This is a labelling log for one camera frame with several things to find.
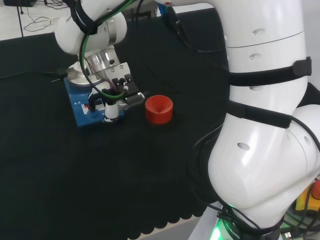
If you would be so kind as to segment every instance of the red cup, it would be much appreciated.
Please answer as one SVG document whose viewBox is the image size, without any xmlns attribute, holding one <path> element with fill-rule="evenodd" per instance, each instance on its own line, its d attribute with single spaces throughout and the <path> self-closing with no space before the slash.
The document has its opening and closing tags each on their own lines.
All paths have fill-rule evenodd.
<svg viewBox="0 0 320 240">
<path fill-rule="evenodd" d="M 145 102 L 145 116 L 152 124 L 167 124 L 171 121 L 173 112 L 174 104 L 166 96 L 155 95 Z"/>
</svg>

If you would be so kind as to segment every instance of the table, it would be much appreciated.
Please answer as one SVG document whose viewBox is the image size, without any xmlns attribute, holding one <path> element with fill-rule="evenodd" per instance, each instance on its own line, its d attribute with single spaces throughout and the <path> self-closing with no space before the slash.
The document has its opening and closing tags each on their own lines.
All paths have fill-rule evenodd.
<svg viewBox="0 0 320 240">
<path fill-rule="evenodd" d="M 180 18 L 195 47 L 223 48 L 214 10 Z M 53 33 L 0 41 L 0 50 L 0 76 L 77 60 Z M 149 125 L 142 105 L 119 124 L 78 130 L 63 82 L 35 73 L 1 79 L 1 239 L 126 240 L 202 215 L 185 165 L 193 144 L 224 118 L 227 74 L 203 59 L 219 65 L 224 53 L 200 57 L 162 18 L 138 31 L 129 24 L 116 51 L 142 92 L 172 99 L 172 122 Z"/>
</svg>

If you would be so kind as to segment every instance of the blue base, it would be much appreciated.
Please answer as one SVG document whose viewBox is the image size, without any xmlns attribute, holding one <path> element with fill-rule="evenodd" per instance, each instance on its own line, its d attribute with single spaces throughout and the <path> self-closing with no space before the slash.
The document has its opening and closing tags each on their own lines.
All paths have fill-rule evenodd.
<svg viewBox="0 0 320 240">
<path fill-rule="evenodd" d="M 105 108 L 101 100 L 96 102 L 95 112 L 88 111 L 88 96 L 92 91 L 90 87 L 73 86 L 66 78 L 64 84 L 70 99 L 74 118 L 78 128 L 105 123 Z"/>
</svg>

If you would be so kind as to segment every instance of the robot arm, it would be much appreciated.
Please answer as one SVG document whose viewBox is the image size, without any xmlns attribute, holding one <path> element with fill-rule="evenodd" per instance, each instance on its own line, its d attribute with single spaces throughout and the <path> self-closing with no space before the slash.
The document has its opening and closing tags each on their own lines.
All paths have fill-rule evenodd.
<svg viewBox="0 0 320 240">
<path fill-rule="evenodd" d="M 92 1 L 83 0 L 82 5 L 94 20 L 121 1 L 95 0 L 92 4 Z M 269 74 L 306 59 L 301 0 L 157 2 L 169 6 L 213 5 L 222 23 L 229 71 L 238 76 L 230 86 L 229 99 L 295 116 L 320 138 L 316 121 L 320 117 L 320 107 L 297 108 L 307 88 L 306 76 L 287 81 L 280 79 L 273 84 L 259 84 L 261 80 L 257 77 L 257 83 L 251 85 L 241 84 L 239 77 L 245 79 L 257 73 Z M 120 14 L 116 19 L 119 35 L 116 42 L 119 42 L 124 38 L 126 24 Z M 105 49 L 110 44 L 110 31 L 106 26 L 108 23 L 99 27 L 88 50 Z M 78 53 L 83 33 L 73 21 L 61 20 L 56 36 L 63 50 Z M 261 229 L 266 229 L 281 220 L 292 202 L 319 174 L 320 154 L 312 137 L 294 122 L 285 129 L 227 113 L 209 159 L 208 171 L 211 184 L 221 199 L 240 210 Z M 235 214 L 253 226 L 242 215 Z"/>
<path fill-rule="evenodd" d="M 119 4 L 121 4 L 119 0 L 112 2 L 96 0 L 94 4 L 89 0 L 81 1 L 84 12 L 93 21 L 106 15 Z M 95 113 L 98 111 L 95 102 L 99 98 L 105 108 L 103 113 L 105 122 L 116 121 L 121 112 L 142 103 L 145 99 L 132 80 L 128 64 L 120 63 L 113 47 L 113 44 L 124 39 L 126 32 L 126 20 L 122 13 L 118 13 L 104 21 L 97 28 L 97 33 L 89 37 L 85 48 L 84 68 L 90 73 L 88 78 L 92 83 L 89 84 L 85 78 L 80 62 L 75 63 L 68 70 L 68 80 L 73 87 L 76 86 L 79 89 L 94 86 L 88 96 L 89 113 L 87 116 L 90 112 L 98 116 Z M 58 21 L 55 37 L 61 49 L 66 53 L 79 54 L 84 33 L 73 21 L 71 15 Z M 121 100 L 102 97 L 102 94 L 118 95 L 122 91 L 125 91 L 126 96 Z"/>
</svg>

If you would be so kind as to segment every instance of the black cable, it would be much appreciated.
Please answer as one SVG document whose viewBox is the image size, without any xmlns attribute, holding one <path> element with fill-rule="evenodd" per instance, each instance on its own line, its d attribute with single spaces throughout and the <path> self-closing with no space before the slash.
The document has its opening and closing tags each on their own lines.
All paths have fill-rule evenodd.
<svg viewBox="0 0 320 240">
<path fill-rule="evenodd" d="M 188 48 L 190 48 L 191 50 L 193 50 L 199 54 L 224 53 L 225 49 L 199 50 L 199 49 L 192 47 L 190 44 L 190 38 L 188 37 L 187 30 L 186 30 L 185 26 L 180 21 L 180 18 L 178 16 L 178 14 L 176 13 L 176 11 L 173 8 L 172 8 L 172 10 L 174 12 L 175 18 L 177 19 L 177 21 L 176 21 L 176 24 L 178 26 L 177 31 L 176 31 L 177 36 L 184 43 L 185 46 L 187 46 Z"/>
<path fill-rule="evenodd" d="M 300 222 L 300 219 L 296 218 L 295 216 L 291 215 L 289 212 L 285 213 L 289 218 L 295 220 L 297 223 Z M 305 222 L 302 222 L 301 225 L 304 225 L 305 227 L 308 226 L 308 224 L 306 224 Z"/>
<path fill-rule="evenodd" d="M 304 205 L 304 209 L 303 209 L 303 213 L 302 213 L 302 217 L 301 219 L 298 221 L 298 223 L 296 225 L 293 225 L 290 227 L 285 227 L 285 228 L 282 228 L 281 229 L 281 233 L 282 234 L 285 234 L 285 233 L 288 233 L 288 232 L 292 232 L 296 229 L 299 229 L 299 227 L 304 224 L 304 221 L 305 221 L 305 218 L 307 216 L 307 211 L 308 211 L 308 205 L 309 205 L 309 199 L 310 199 L 310 195 L 311 195 L 311 190 L 312 190 L 312 187 L 314 186 L 314 183 L 311 184 L 311 186 L 309 187 L 308 189 L 308 192 L 306 194 L 306 199 L 305 199 L 305 205 Z"/>
<path fill-rule="evenodd" d="M 294 116 L 291 116 L 292 121 L 296 122 L 298 125 L 300 125 L 302 128 L 304 128 L 304 130 L 306 130 L 306 132 L 311 136 L 311 138 L 313 139 L 316 147 L 318 148 L 319 152 L 320 152 L 320 142 L 318 140 L 318 138 L 316 137 L 316 135 L 311 131 L 311 129 L 305 125 L 302 121 L 300 121 L 299 119 L 295 118 Z"/>
<path fill-rule="evenodd" d="M 6 76 L 0 76 L 0 80 L 2 79 L 9 79 L 12 77 L 17 77 L 20 75 L 25 75 L 25 74 L 43 74 L 43 75 L 49 75 L 53 77 L 60 77 L 61 75 L 58 74 L 57 72 L 51 72 L 51 71 L 25 71 L 25 72 L 19 72 L 11 75 L 6 75 Z"/>
<path fill-rule="evenodd" d="M 207 134 L 205 134 L 203 137 L 201 137 L 194 145 L 193 148 L 195 148 L 199 143 L 204 141 L 206 138 L 208 138 L 211 134 L 215 133 L 218 129 L 220 129 L 223 126 L 223 123 L 216 127 L 214 130 L 209 131 Z"/>
<path fill-rule="evenodd" d="M 79 52 L 79 58 L 80 58 L 80 60 L 79 60 L 79 62 L 80 62 L 80 67 L 81 67 L 81 70 L 82 70 L 82 72 L 83 72 L 83 75 L 84 75 L 84 77 L 86 78 L 86 80 L 89 82 L 89 84 L 90 84 L 90 86 L 93 88 L 93 89 L 95 89 L 99 94 L 100 94 L 100 96 L 102 97 L 102 98 L 104 98 L 104 99 L 107 99 L 107 100 L 119 100 L 119 99 L 124 99 L 125 98 L 125 94 L 123 95 L 123 96 L 121 96 L 121 97 L 119 97 L 119 99 L 117 99 L 117 98 L 111 98 L 111 99 L 109 99 L 107 96 L 105 96 L 93 83 L 92 83 L 92 81 L 90 80 L 90 78 L 88 77 L 88 75 L 87 75 L 87 73 L 86 73 L 86 69 L 85 69 L 85 66 L 84 66 L 84 62 L 82 61 L 82 59 L 81 59 L 81 56 L 82 56 L 82 52 L 83 52 L 83 48 L 84 48 L 84 44 L 85 44 L 85 41 L 86 41 L 86 38 L 88 37 L 88 35 L 87 34 L 84 34 L 84 36 L 83 36 L 83 38 L 82 38 L 82 41 L 81 41 L 81 44 L 80 44 L 80 52 Z"/>
<path fill-rule="evenodd" d="M 21 18 L 20 18 L 20 12 L 19 12 L 19 7 L 18 7 L 18 6 L 16 6 L 16 10 L 17 10 L 17 12 L 18 12 L 18 18 L 19 18 L 21 35 L 22 35 L 22 37 L 24 37 L 24 31 L 22 30 L 22 24 L 21 24 Z"/>
<path fill-rule="evenodd" d="M 140 0 L 139 3 L 138 3 L 138 6 L 136 7 L 136 18 L 138 19 L 138 16 L 140 16 L 140 8 L 141 8 L 141 5 L 142 3 L 144 2 L 144 0 Z"/>
<path fill-rule="evenodd" d="M 47 7 L 55 9 L 55 10 L 60 10 L 60 9 L 66 9 L 68 8 L 68 5 L 65 4 L 62 1 L 58 1 L 58 0 L 52 0 L 53 2 L 49 2 L 46 4 L 45 1 L 41 1 L 41 0 L 37 0 L 38 2 L 42 2 L 44 3 Z"/>
<path fill-rule="evenodd" d="M 27 10 L 27 13 L 28 13 L 29 18 L 32 19 L 32 22 L 29 23 L 27 26 L 25 26 L 25 27 L 23 28 L 24 30 L 26 30 L 26 31 L 28 31 L 28 32 L 37 32 L 37 31 L 40 31 L 40 30 L 45 29 L 46 27 L 51 27 L 51 26 L 53 26 L 53 24 L 51 24 L 51 22 L 54 22 L 55 19 L 58 19 L 58 18 L 51 19 L 51 18 L 46 17 L 46 16 L 39 16 L 38 18 L 33 19 L 33 18 L 30 16 L 30 14 L 29 14 L 29 9 L 28 9 L 28 7 L 26 7 L 26 10 Z M 42 18 L 45 18 L 45 19 L 48 19 L 48 20 L 37 21 L 37 20 L 42 19 Z M 27 27 L 29 27 L 29 26 L 32 25 L 32 24 L 42 23 L 42 22 L 46 22 L 46 21 L 50 21 L 50 24 L 49 24 L 49 25 L 46 25 L 46 26 L 43 27 L 43 28 L 40 28 L 40 29 L 37 29 L 37 30 L 28 30 L 28 29 L 27 29 Z"/>
<path fill-rule="evenodd" d="M 198 162 L 198 165 L 199 165 L 199 176 L 204 176 L 203 172 L 206 171 L 208 172 L 208 169 L 205 169 L 205 170 L 202 170 L 204 168 L 204 164 L 200 164 L 200 161 L 197 161 L 198 159 L 198 156 L 199 156 L 199 152 L 201 151 L 201 148 L 209 143 L 210 141 L 214 140 L 215 138 L 217 138 L 218 135 L 215 135 L 211 138 L 211 140 L 209 141 L 205 141 L 206 139 L 208 139 L 209 137 L 211 136 L 211 134 L 207 134 L 207 136 L 205 136 L 204 138 L 201 138 L 201 143 L 199 145 L 199 150 L 196 152 L 195 154 L 195 157 L 192 161 L 192 166 L 191 166 L 191 169 L 194 171 L 195 169 L 195 162 Z M 214 207 L 212 207 L 209 203 L 205 202 L 204 200 L 202 200 L 196 193 L 195 191 L 195 188 L 193 186 L 193 184 L 195 184 L 198 188 L 202 188 L 203 189 L 203 184 L 202 183 L 198 183 L 196 177 L 195 177 L 195 174 L 191 173 L 191 170 L 187 168 L 187 173 L 188 175 L 191 177 L 190 179 L 192 180 L 191 181 L 191 191 L 193 192 L 193 194 L 195 195 L 195 197 L 200 200 L 201 202 L 205 203 L 207 205 L 207 207 L 209 208 L 212 208 L 212 209 L 215 209 Z M 259 231 L 260 230 L 260 227 L 255 223 L 253 222 L 250 218 L 248 218 L 246 215 L 244 215 L 240 210 L 236 209 L 235 207 L 232 207 L 230 205 L 228 205 L 227 203 L 225 203 L 218 195 L 215 196 L 216 198 L 218 198 L 218 201 L 227 209 L 227 213 L 223 212 L 223 214 L 225 214 L 227 217 L 229 217 L 231 219 L 231 221 L 238 227 L 241 227 L 242 229 L 245 229 L 247 231 L 252 231 L 252 232 L 255 232 L 255 231 Z M 232 210 L 235 210 L 237 211 L 239 214 L 241 214 L 247 221 L 249 221 L 251 224 L 253 224 L 257 229 L 254 229 L 252 228 L 248 223 L 246 223 L 245 221 L 243 221 L 241 218 L 239 218 L 238 216 L 236 216 L 234 214 L 234 212 Z"/>
<path fill-rule="evenodd" d="M 138 14 L 135 16 L 135 30 L 136 30 L 136 38 L 137 38 L 137 45 L 138 45 L 138 48 L 139 48 L 139 56 L 140 56 L 140 59 L 141 59 L 141 62 L 143 62 L 146 70 L 157 80 L 159 80 L 162 84 L 165 84 L 167 85 L 169 88 L 175 90 L 174 93 L 177 93 L 177 94 L 182 94 L 182 95 L 186 95 L 185 92 L 181 91 L 179 89 L 178 86 L 175 86 L 174 84 L 168 82 L 168 81 L 165 81 L 163 80 L 161 77 L 159 77 L 152 69 L 151 67 L 148 65 L 147 61 L 146 61 L 146 57 L 145 57 L 145 51 L 143 49 L 143 47 L 141 47 L 141 41 L 140 41 L 140 31 L 139 31 L 139 21 L 138 21 Z"/>
<path fill-rule="evenodd" d="M 313 218 L 312 222 L 306 227 L 306 229 L 303 232 L 303 240 L 306 240 L 307 237 L 307 233 L 310 231 L 310 229 L 312 228 L 312 226 L 316 223 L 317 220 L 320 219 L 320 208 L 316 213 L 315 218 Z"/>
<path fill-rule="evenodd" d="M 175 20 L 174 20 L 174 23 L 171 23 L 170 19 L 168 16 L 170 16 L 171 12 L 173 12 L 174 16 L 175 16 Z M 206 62 L 207 64 L 209 64 L 210 66 L 213 66 L 219 70 L 222 70 L 224 72 L 229 72 L 229 68 L 228 67 L 224 67 L 224 66 L 221 66 L 221 65 L 218 65 L 218 64 L 215 64 L 214 62 L 211 62 L 210 60 L 208 60 L 207 58 L 205 58 L 205 56 L 201 53 L 203 53 L 202 51 L 205 51 L 205 50 L 198 50 L 198 49 L 195 49 L 193 48 L 180 34 L 179 32 L 179 29 L 177 29 L 177 26 L 178 27 L 181 27 L 182 28 L 182 34 L 184 34 L 184 37 L 186 39 L 189 39 L 188 38 L 188 35 L 187 35 L 187 31 L 186 30 L 183 30 L 185 29 L 184 26 L 181 24 L 181 21 L 179 20 L 179 17 L 178 15 L 176 14 L 175 10 L 170 7 L 167 11 L 167 14 L 165 16 L 162 17 L 162 19 L 164 19 L 164 24 L 168 27 L 168 29 L 170 29 L 171 31 L 173 31 L 174 33 L 177 34 L 177 37 L 178 39 L 180 40 L 180 42 L 182 42 L 187 48 L 191 49 L 193 52 L 197 53 L 200 58 Z M 223 49 L 218 49 L 218 50 L 213 50 L 213 52 L 207 52 L 207 53 L 217 53 L 215 51 L 221 51 L 223 52 L 224 50 Z"/>
<path fill-rule="evenodd" d="M 111 16 L 113 16 L 114 14 L 116 14 L 122 7 L 124 7 L 130 0 L 125 0 L 123 1 L 120 5 L 118 5 L 117 7 L 115 7 L 113 10 L 109 11 L 107 14 L 105 14 L 104 16 L 99 17 L 96 21 L 94 21 L 94 23 L 96 23 L 98 26 L 100 26 L 105 19 L 110 18 Z M 84 44 L 85 41 L 87 39 L 88 35 L 86 33 L 84 33 L 84 36 L 82 38 L 81 44 L 80 44 L 80 50 L 79 50 L 79 62 L 80 62 L 80 67 L 82 70 L 82 73 L 85 77 L 85 79 L 89 82 L 90 86 L 95 89 L 102 98 L 104 99 L 109 99 L 107 96 L 105 96 L 90 80 L 90 78 L 88 77 L 87 73 L 86 73 L 86 69 L 84 66 L 84 61 L 82 60 L 82 53 L 83 53 L 83 48 L 84 48 Z"/>
</svg>

